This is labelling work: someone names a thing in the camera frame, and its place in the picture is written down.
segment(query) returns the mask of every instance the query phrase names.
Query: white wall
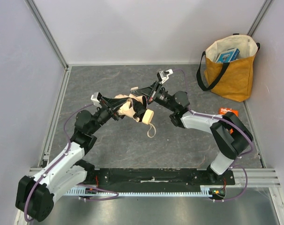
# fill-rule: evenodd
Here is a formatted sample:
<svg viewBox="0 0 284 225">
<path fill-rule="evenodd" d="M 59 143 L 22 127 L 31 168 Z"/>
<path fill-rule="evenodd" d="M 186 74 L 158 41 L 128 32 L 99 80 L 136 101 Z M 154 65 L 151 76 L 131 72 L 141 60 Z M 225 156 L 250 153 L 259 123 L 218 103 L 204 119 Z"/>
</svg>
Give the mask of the white wall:
<svg viewBox="0 0 284 225">
<path fill-rule="evenodd" d="M 262 156 L 284 189 L 284 0 L 272 3 L 254 34 L 261 43 L 247 101 Z"/>
<path fill-rule="evenodd" d="M 13 224 L 18 181 L 37 165 L 63 74 L 25 1 L 0 1 L 0 225 Z"/>
<path fill-rule="evenodd" d="M 199 63 L 246 34 L 264 0 L 35 0 L 71 64 Z"/>
</svg>

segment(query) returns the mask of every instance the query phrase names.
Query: black bag strap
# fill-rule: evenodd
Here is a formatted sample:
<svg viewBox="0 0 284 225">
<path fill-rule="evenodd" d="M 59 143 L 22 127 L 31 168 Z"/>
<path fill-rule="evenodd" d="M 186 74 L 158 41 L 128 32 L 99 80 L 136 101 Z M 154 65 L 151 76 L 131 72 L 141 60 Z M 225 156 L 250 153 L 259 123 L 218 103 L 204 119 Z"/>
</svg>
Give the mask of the black bag strap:
<svg viewBox="0 0 284 225">
<path fill-rule="evenodd" d="M 206 52 L 204 51 L 202 53 L 202 58 L 206 55 Z M 202 58 L 200 59 L 200 64 L 199 64 L 199 68 L 198 68 L 198 71 L 196 73 L 196 79 L 197 79 L 197 82 L 198 82 L 198 85 L 199 87 L 203 90 L 203 91 L 207 91 L 207 90 L 211 90 L 213 89 L 216 84 L 218 84 L 218 82 L 220 81 L 221 77 L 223 76 L 223 74 L 226 72 L 228 66 L 230 65 L 229 62 L 225 62 L 223 63 L 222 65 L 222 69 L 219 73 L 219 75 L 216 77 L 216 79 L 211 83 L 211 85 L 209 87 L 206 87 L 202 81 L 202 76 L 200 74 L 200 68 L 201 68 L 201 65 L 202 65 Z"/>
</svg>

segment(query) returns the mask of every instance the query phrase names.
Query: gray floor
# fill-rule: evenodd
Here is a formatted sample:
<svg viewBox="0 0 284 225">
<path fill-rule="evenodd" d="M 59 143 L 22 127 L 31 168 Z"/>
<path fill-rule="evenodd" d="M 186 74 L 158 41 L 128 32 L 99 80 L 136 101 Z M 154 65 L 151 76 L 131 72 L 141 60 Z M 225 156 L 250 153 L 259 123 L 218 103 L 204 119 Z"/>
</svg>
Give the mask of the gray floor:
<svg viewBox="0 0 284 225">
<path fill-rule="evenodd" d="M 66 146 L 63 124 L 72 112 L 90 104 L 91 95 L 99 91 L 105 97 L 129 94 L 132 87 L 147 87 L 157 79 L 159 70 L 182 68 L 188 76 L 191 108 L 197 112 L 218 114 L 220 107 L 239 111 L 239 118 L 248 127 L 242 103 L 237 103 L 211 92 L 203 92 L 196 82 L 197 65 L 140 65 L 140 66 L 93 66 L 73 67 L 62 105 L 57 130 L 54 136 L 50 160 Z M 170 94 L 185 90 L 183 75 L 173 74 L 164 84 Z M 130 118 L 110 120 L 95 136 L 98 137 L 93 149 L 84 157 L 96 167 L 124 168 L 206 168 L 219 152 L 212 135 L 199 130 L 181 129 L 170 122 L 171 111 L 153 103 L 150 109 L 155 115 L 152 123 L 157 135 L 148 138 L 149 126 L 138 124 Z M 67 125 L 67 132 L 73 133 L 73 118 Z M 247 168 L 261 167 L 256 151 L 239 160 Z"/>
<path fill-rule="evenodd" d="M 228 188 L 228 196 L 241 190 Z M 43 222 L 33 225 L 279 225 L 267 188 L 248 188 L 236 201 L 201 197 L 126 197 L 83 202 L 64 196 Z"/>
</svg>

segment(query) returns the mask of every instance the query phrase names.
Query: drawstring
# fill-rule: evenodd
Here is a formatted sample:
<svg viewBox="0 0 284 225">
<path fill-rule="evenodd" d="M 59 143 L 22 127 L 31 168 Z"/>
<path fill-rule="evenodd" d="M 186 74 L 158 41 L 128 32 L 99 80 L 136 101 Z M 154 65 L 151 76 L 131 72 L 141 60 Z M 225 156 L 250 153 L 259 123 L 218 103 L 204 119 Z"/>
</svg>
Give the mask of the drawstring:
<svg viewBox="0 0 284 225">
<path fill-rule="evenodd" d="M 149 138 L 153 138 L 153 137 L 156 135 L 157 130 L 156 130 L 156 127 L 155 127 L 152 123 L 149 123 L 149 125 L 150 125 L 150 128 L 149 128 L 149 130 L 147 131 L 147 136 L 148 136 Z M 150 132 L 150 130 L 151 130 L 152 128 L 154 129 L 154 134 L 153 134 L 153 136 L 150 136 L 150 135 L 149 135 L 149 132 Z"/>
</svg>

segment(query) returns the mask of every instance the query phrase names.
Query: robotic arm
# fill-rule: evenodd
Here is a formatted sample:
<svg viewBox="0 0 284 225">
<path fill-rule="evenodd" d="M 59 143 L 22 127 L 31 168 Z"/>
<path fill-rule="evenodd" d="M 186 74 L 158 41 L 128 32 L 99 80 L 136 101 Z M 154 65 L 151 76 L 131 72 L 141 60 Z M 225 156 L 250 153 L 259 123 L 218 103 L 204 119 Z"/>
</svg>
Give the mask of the robotic arm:
<svg viewBox="0 0 284 225">
<path fill-rule="evenodd" d="M 70 144 L 46 168 L 33 177 L 24 176 L 19 181 L 16 207 L 37 221 L 43 221 L 52 211 L 54 204 L 69 189 L 85 180 L 95 179 L 94 165 L 82 160 L 97 140 L 94 133 L 110 118 L 120 120 L 125 115 L 137 122 L 150 123 L 153 112 L 147 109 L 147 104 L 152 102 L 173 112 L 170 119 L 175 126 L 202 130 L 214 136 L 220 153 L 208 166 L 207 174 L 210 182 L 215 183 L 248 146 L 246 139 L 234 127 L 216 118 L 230 121 L 251 141 L 253 137 L 235 114 L 228 112 L 223 116 L 216 116 L 197 113 L 188 108 L 190 103 L 186 92 L 168 94 L 163 83 L 172 73 L 171 69 L 160 71 L 157 74 L 158 81 L 146 88 L 131 89 L 128 97 L 106 98 L 99 92 L 94 93 L 91 100 L 97 106 L 97 111 L 94 114 L 87 110 L 78 112 Z"/>
</svg>

